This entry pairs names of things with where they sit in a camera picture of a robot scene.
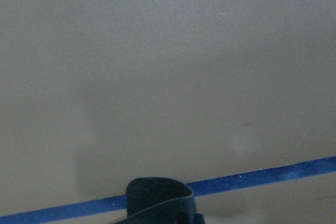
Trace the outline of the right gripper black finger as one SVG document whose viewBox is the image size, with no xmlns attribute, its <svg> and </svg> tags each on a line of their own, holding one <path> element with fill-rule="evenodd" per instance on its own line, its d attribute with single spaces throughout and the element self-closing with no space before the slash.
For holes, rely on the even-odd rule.
<svg viewBox="0 0 336 224">
<path fill-rule="evenodd" d="M 126 190 L 127 217 L 119 224 L 205 223 L 196 210 L 193 190 L 171 178 L 141 177 Z"/>
</svg>

